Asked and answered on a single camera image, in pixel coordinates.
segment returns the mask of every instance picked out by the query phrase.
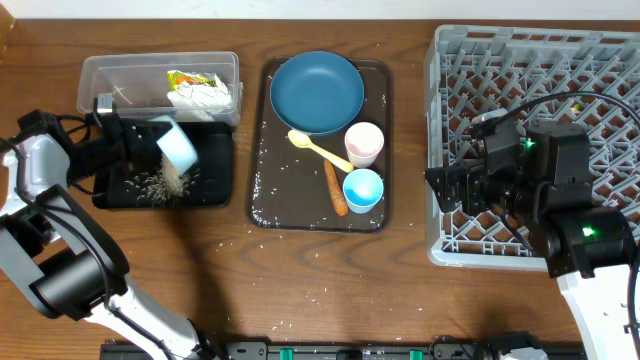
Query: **table surface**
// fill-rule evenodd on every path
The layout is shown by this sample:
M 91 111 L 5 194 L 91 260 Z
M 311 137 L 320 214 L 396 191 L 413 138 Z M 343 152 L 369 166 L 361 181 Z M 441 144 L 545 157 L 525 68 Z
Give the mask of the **table surface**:
M 640 22 L 456 22 L 640 31 Z M 422 61 L 444 23 L 453 21 L 19 20 L 0 66 L 0 134 L 16 133 L 16 119 L 35 108 L 76 113 L 89 56 L 233 51 L 244 99 L 226 208 L 109 212 L 71 190 L 154 298 L 221 341 L 427 343 L 436 335 L 480 340 L 517 330 L 578 341 L 547 274 L 438 267 L 426 256 Z M 380 233 L 265 230 L 246 218 L 261 68 L 273 57 L 315 49 L 379 59 L 393 72 L 396 186 L 393 218 Z M 0 324 L 0 358 L 7 359 L 95 359 L 100 344 L 119 339 L 97 325 L 43 317 L 4 274 Z

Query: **light blue cup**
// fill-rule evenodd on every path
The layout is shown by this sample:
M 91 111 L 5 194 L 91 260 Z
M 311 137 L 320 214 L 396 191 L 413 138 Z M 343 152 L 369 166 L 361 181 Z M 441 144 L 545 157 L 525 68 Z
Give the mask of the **light blue cup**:
M 364 214 L 380 201 L 384 193 L 384 184 L 374 171 L 358 169 L 344 179 L 342 192 L 349 209 L 354 213 Z

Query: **white background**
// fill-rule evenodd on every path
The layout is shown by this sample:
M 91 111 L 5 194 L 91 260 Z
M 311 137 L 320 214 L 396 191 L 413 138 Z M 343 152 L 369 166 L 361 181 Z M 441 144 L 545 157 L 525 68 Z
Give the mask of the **white background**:
M 640 0 L 0 0 L 15 18 L 640 20 Z

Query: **pink cup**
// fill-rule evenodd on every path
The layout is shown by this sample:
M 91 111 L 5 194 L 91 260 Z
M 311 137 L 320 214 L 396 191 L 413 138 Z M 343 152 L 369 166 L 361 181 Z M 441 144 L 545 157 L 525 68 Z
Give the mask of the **pink cup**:
M 384 134 L 372 123 L 357 123 L 347 130 L 344 146 L 349 162 L 357 168 L 366 168 L 373 164 L 382 150 Z

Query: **blue bowl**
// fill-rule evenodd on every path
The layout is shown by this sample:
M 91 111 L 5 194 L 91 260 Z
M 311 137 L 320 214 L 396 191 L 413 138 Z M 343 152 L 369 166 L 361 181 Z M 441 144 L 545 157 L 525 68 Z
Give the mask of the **blue bowl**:
M 358 214 L 369 212 L 382 198 L 384 184 L 380 175 L 369 169 L 352 171 L 342 183 L 349 209 Z
M 287 60 L 271 82 L 271 105 L 289 127 L 310 135 L 345 127 L 362 108 L 364 83 L 348 60 L 325 51 Z

